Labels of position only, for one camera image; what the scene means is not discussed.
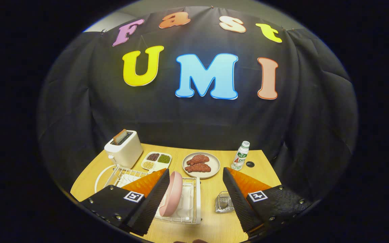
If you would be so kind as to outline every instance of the beige plate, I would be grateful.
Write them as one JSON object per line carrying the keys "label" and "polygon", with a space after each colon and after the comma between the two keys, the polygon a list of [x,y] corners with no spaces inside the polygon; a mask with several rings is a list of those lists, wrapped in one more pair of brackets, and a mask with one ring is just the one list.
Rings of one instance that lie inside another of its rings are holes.
{"label": "beige plate", "polygon": [[[211,167],[211,172],[187,172],[185,170],[185,167],[188,166],[187,161],[191,160],[194,156],[198,154],[203,154],[210,158],[210,161],[206,162],[205,164],[209,165]],[[210,178],[213,175],[217,174],[220,169],[220,161],[212,154],[206,153],[206,152],[195,152],[192,154],[187,155],[184,160],[182,160],[182,169],[191,177],[199,177],[200,179]]]}

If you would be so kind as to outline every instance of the dish rack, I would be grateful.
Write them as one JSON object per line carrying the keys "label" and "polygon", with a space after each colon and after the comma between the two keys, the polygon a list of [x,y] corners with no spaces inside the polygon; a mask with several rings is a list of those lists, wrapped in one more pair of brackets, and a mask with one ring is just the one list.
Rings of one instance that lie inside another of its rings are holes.
{"label": "dish rack", "polygon": [[[123,187],[139,178],[148,175],[146,172],[140,172],[132,169],[123,168],[116,165],[113,173],[110,175],[106,186],[114,185]],[[170,217],[162,217],[157,209],[155,220],[167,221],[170,223],[181,224],[200,224],[201,223],[201,182],[197,177],[182,177],[182,193],[178,206],[174,214]]]}

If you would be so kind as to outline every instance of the orange letter a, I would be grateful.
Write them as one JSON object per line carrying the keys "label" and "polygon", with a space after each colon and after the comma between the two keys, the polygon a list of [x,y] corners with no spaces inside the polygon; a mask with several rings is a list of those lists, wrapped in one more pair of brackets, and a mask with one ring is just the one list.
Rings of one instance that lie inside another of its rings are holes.
{"label": "orange letter a", "polygon": [[163,22],[160,23],[161,29],[169,28],[172,26],[182,26],[190,22],[187,12],[175,12],[163,18]]}

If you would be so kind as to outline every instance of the water bottle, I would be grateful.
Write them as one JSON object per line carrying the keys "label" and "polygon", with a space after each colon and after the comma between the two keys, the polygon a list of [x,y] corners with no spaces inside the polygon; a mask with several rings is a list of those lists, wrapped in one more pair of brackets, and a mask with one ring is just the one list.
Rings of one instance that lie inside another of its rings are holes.
{"label": "water bottle", "polygon": [[250,143],[247,141],[241,143],[241,146],[239,147],[238,152],[236,152],[235,158],[233,159],[233,162],[230,165],[232,169],[240,170],[242,168],[242,165],[244,165],[245,162],[245,158],[249,153],[249,146]]}

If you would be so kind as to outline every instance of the yellow letter u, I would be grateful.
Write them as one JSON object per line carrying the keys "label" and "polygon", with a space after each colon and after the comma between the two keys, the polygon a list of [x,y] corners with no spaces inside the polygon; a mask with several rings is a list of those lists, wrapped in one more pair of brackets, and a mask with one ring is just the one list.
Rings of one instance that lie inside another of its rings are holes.
{"label": "yellow letter u", "polygon": [[164,50],[163,46],[151,46],[145,50],[148,54],[148,69],[143,75],[136,74],[136,58],[140,51],[132,51],[122,57],[124,61],[123,78],[130,86],[143,86],[151,83],[157,76],[159,68],[159,53]]}

